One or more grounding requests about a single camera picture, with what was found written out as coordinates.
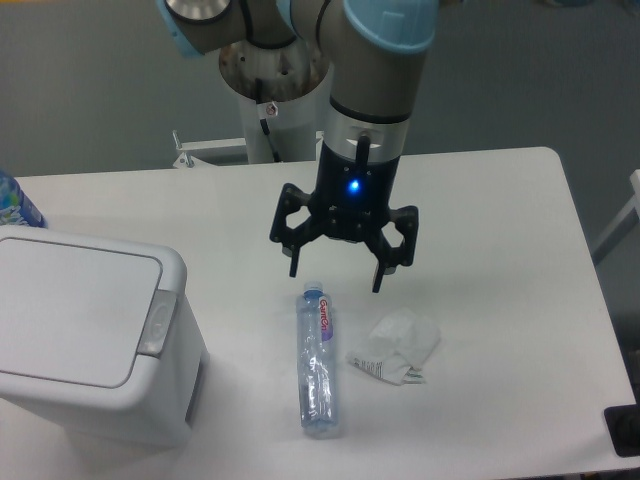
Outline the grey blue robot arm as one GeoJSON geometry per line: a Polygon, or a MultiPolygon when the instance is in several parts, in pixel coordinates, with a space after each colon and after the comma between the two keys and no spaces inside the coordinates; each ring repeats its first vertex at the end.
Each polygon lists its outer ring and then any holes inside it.
{"type": "Polygon", "coordinates": [[[186,57],[219,55],[244,109],[252,163],[317,160],[316,184],[281,191],[270,239],[297,261],[325,236],[362,243],[374,283],[413,262],[419,216],[392,209],[393,183],[435,1],[161,1],[186,57]]]}

